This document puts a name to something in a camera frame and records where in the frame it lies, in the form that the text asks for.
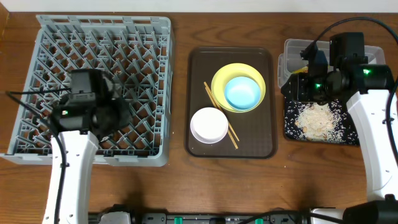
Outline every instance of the wooden surface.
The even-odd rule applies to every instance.
[[[7,9],[0,3],[0,40],[4,34],[4,28],[6,28],[8,14]]]
[[[288,38],[313,39],[325,27],[355,14],[130,14],[168,16],[176,40],[172,86],[170,159],[164,167],[94,166],[90,211],[126,203],[139,212],[259,213],[271,208],[345,208],[366,201],[360,148],[287,141],[282,135],[282,95],[275,78],[279,150],[269,160],[198,159],[183,147],[188,55],[199,46],[253,46],[277,60]],[[398,14],[368,15],[398,31]],[[0,42],[0,90],[22,90],[39,30],[34,13],[10,13]],[[398,47],[382,28],[351,22],[333,29],[363,31],[368,45],[384,49],[393,73]],[[0,95],[0,151],[6,152],[17,105]],[[19,166],[0,160],[1,223],[41,223],[50,166]]]

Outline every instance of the dish rack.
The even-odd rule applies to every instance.
[[[133,114],[129,126],[99,145],[96,164],[162,166],[169,158],[174,34],[166,17],[38,15],[41,30],[24,91],[67,88],[69,72],[96,68],[113,76]],[[67,91],[23,95],[43,117]],[[17,164],[52,164],[51,133],[19,107],[6,154]]]

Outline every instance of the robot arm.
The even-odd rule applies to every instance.
[[[88,223],[91,169],[99,139],[129,124],[128,104],[115,92],[114,83],[101,70],[71,72],[71,93],[55,105],[50,123],[60,133],[66,154],[63,179],[62,153],[52,138],[53,164],[43,223]],[[60,181],[63,181],[59,196]],[[59,203],[59,220],[55,218]],[[101,224],[130,224],[128,213],[104,215]]]
[[[394,79],[387,65],[369,65],[364,54],[362,33],[343,33],[330,40],[330,66],[323,52],[311,44],[302,52],[308,73],[292,74],[281,92],[289,100],[320,105],[333,100],[346,104],[358,133],[367,178],[367,203],[347,208],[315,209],[312,212],[343,219],[348,223],[396,223],[398,221],[398,164],[395,160],[387,122],[398,135],[397,98],[391,103],[390,121],[386,105],[394,92]],[[312,224],[326,221],[311,218]]]
[[[366,169],[368,201],[384,200],[385,195],[398,197],[398,167],[391,150],[385,124],[388,90],[355,93],[347,102],[361,145]],[[391,104],[392,130],[398,136],[397,98]]]
[[[91,132],[80,134],[79,131],[61,132],[59,138],[67,151],[68,162],[61,197],[59,223],[87,223],[91,169],[95,153],[98,150],[98,139]],[[54,138],[51,143],[53,164],[43,224],[54,223],[55,202],[61,173],[60,148]]]

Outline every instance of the brown tray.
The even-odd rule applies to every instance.
[[[266,95],[254,110],[245,113],[224,111],[240,141],[235,149],[229,136],[220,142],[204,144],[190,130],[192,116],[200,109],[213,107],[203,82],[211,86],[214,74],[230,63],[245,63],[260,72],[266,83]],[[277,150],[275,99],[272,59],[260,48],[200,47],[191,52],[187,85],[185,149],[197,157],[267,159]]]

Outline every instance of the clear plastic container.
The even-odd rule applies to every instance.
[[[302,60],[300,52],[310,45],[312,40],[287,39],[285,41],[284,53],[279,56],[278,61],[278,86],[282,87],[289,79],[292,72],[308,65],[308,61]],[[329,42],[317,41],[318,50],[325,53],[329,62]],[[365,56],[368,56],[369,63],[384,65],[384,51],[380,47],[365,45]]]

